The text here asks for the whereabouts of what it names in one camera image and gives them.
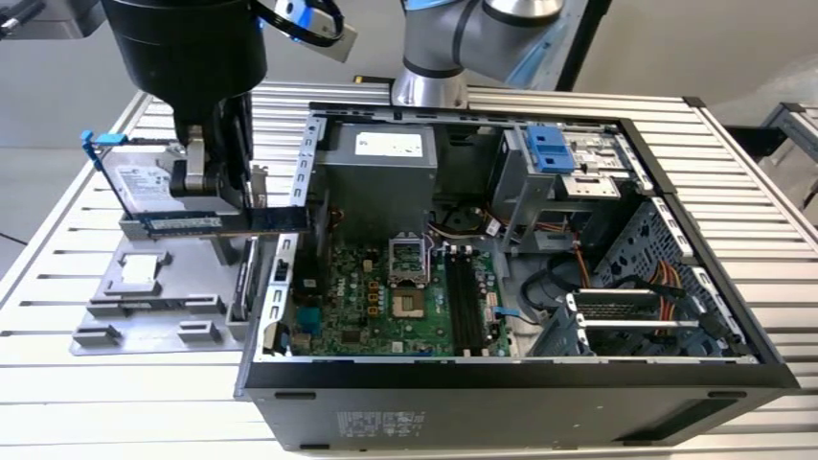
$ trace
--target wire bundle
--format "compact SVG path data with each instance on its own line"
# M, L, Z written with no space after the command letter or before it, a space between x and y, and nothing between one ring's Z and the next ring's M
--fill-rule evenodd
M659 282L662 286L671 286L672 288L682 288L682 277L679 272L666 261L659 261L655 272L651 277L651 284ZM659 297L659 321L672 321L674 312L676 310L676 304ZM667 334L668 331L656 331L656 335Z
M574 233L574 255L576 256L576 263L579 265L579 282L583 288L591 287L591 277L588 276L588 268L586 267L586 261L583 259L583 251L579 247L579 232Z

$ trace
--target blue clip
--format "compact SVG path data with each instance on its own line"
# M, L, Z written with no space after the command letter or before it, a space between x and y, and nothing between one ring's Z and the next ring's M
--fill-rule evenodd
M115 132L107 132L97 136L95 144L101 147L119 147L128 144L128 136L125 134L117 134Z
M91 159L93 168L97 171L103 170L103 161L100 160L100 155L97 155L96 147L119 147L131 142L125 134L117 134L115 132L100 134L95 140L93 131L91 129L85 129L81 132L79 139L81 140L81 149L85 151L85 155Z
M556 126L528 126L528 148L542 173L574 173L574 155Z
M100 161L100 156L97 155L93 147L93 131L91 129L85 129L79 135L79 139L81 140L81 149L85 151L85 156L91 160L93 169L101 171L103 162Z

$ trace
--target motherboard chip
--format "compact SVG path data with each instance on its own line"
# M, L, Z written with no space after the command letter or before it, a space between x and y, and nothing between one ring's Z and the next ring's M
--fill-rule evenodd
M342 343L360 343L360 331L342 331Z
M398 288L392 290L392 316L396 318L422 318L423 290Z

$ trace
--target side panel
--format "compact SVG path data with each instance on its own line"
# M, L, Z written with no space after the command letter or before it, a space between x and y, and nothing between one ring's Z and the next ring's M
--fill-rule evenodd
M773 399L696 388L248 390L287 450L486 449L675 444Z

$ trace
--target gray floor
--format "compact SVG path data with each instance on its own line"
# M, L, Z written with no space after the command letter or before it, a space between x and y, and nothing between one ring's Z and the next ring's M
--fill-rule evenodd
M31 239L84 161L80 149L0 149L0 232ZM0 239L0 276L21 250Z

